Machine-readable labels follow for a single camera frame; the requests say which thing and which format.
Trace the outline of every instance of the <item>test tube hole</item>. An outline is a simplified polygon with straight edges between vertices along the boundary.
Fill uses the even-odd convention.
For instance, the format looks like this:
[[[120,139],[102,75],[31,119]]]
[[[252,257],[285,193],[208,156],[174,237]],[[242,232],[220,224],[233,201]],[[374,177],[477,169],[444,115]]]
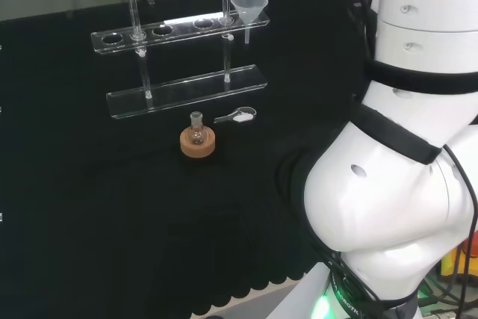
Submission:
[[[214,22],[211,19],[201,19],[194,22],[194,28],[198,29],[209,29],[212,28]]]
[[[164,35],[171,34],[173,32],[173,28],[169,25],[159,25],[158,27],[152,29],[152,33],[158,37],[163,37]]]
[[[115,45],[121,42],[121,40],[122,40],[121,34],[113,33],[103,37],[102,42],[107,45]]]

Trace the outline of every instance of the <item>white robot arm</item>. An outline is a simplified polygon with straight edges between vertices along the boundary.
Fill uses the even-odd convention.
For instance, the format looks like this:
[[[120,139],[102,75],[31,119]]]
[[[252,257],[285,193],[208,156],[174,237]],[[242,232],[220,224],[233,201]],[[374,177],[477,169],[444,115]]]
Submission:
[[[469,235],[470,185],[440,149],[448,143],[478,190],[478,126],[469,125],[478,114],[477,59],[478,0],[380,0],[375,61],[386,71],[373,72],[379,78],[357,108],[386,126],[347,123],[308,175],[313,231],[380,302],[410,303]],[[390,138],[394,126],[411,142]],[[435,155],[422,158],[417,143]],[[335,318],[360,318],[353,294],[347,302],[337,292],[333,276],[326,295]],[[421,318],[416,303],[407,310],[401,319]]]

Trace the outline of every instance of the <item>table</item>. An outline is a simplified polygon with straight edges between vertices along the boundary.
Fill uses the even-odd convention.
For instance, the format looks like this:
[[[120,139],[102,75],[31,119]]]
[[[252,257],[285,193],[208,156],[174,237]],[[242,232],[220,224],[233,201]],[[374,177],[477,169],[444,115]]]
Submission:
[[[270,24],[232,49],[265,89],[127,120],[110,118],[105,94],[140,85],[135,54],[90,43],[128,26],[127,4],[1,22],[0,317],[182,319],[309,270],[273,174],[300,146],[322,151],[365,88],[353,2],[269,0]],[[140,15],[220,4],[141,2]],[[221,51],[220,37],[152,47],[152,83],[217,71]],[[213,126],[239,106],[257,118]],[[216,132],[204,161],[179,149],[192,111]]]

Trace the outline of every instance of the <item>clear acrylic rack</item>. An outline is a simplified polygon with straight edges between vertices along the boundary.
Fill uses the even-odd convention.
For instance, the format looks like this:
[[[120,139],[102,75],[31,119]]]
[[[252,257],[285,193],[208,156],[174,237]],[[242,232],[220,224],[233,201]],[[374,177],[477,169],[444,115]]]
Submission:
[[[129,0],[133,26],[91,34],[93,48],[99,54],[134,50],[140,68],[142,87],[107,93],[110,115],[123,119],[178,106],[217,99],[266,87],[267,81],[256,65],[231,69],[231,43],[235,31],[265,26],[269,18],[261,11],[251,21],[244,14],[230,11],[229,0],[223,0],[220,13],[190,16],[141,26],[136,0]],[[221,34],[224,69],[205,75],[151,84],[147,67],[148,46],[190,40]]]

